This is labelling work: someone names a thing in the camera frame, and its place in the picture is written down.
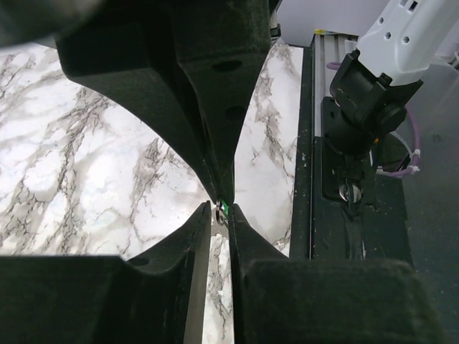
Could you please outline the green key tag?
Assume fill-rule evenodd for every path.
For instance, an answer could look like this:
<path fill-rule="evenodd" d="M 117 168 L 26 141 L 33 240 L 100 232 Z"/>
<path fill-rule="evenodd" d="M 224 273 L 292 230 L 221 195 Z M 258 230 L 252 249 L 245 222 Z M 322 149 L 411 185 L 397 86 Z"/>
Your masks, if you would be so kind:
<path fill-rule="evenodd" d="M 221 199 L 220 200 L 220 211 L 222 213 L 222 215 L 227 218 L 228 215 L 229 215 L 229 206 L 227 205 L 227 203 Z"/>

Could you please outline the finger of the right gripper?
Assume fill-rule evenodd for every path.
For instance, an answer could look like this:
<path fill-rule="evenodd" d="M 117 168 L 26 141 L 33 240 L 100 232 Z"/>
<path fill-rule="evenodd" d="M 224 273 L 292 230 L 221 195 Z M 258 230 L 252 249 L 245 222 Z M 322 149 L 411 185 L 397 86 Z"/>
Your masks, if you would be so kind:
<path fill-rule="evenodd" d="M 69 80 L 116 102 L 158 134 L 218 199 L 197 98 L 174 51 L 171 17 L 161 1 L 106 1 L 57 40 Z"/>
<path fill-rule="evenodd" d="M 268 1 L 178 1 L 176 57 L 197 97 L 214 200 L 235 198 L 234 159 L 260 70 L 271 46 Z"/>

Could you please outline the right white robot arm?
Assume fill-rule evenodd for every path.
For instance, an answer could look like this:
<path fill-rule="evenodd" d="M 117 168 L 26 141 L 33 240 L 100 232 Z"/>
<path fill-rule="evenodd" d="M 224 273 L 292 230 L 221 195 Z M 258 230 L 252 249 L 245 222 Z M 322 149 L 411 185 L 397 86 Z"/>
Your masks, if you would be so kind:
<path fill-rule="evenodd" d="M 234 159 L 252 92 L 280 30 L 278 1 L 106 1 L 57 42 L 65 75 L 133 113 L 189 164 L 214 202 L 233 202 Z M 331 82 L 328 132 L 346 155 L 394 130 L 454 1 L 392 1 Z"/>

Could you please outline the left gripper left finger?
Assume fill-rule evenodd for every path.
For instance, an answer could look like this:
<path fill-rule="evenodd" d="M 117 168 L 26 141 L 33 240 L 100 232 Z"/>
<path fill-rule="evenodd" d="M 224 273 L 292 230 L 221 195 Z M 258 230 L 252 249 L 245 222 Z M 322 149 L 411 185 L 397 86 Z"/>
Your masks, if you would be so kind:
<path fill-rule="evenodd" d="M 200 343 L 211 206 L 128 260 L 3 256 L 3 343 Z"/>

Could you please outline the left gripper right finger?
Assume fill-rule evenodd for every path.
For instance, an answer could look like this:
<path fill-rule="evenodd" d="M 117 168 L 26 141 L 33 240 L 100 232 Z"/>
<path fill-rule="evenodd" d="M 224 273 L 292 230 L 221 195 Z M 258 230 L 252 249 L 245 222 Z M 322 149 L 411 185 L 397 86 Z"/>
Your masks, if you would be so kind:
<path fill-rule="evenodd" d="M 443 343 L 413 269 L 397 260 L 301 260 L 228 215 L 236 343 Z"/>

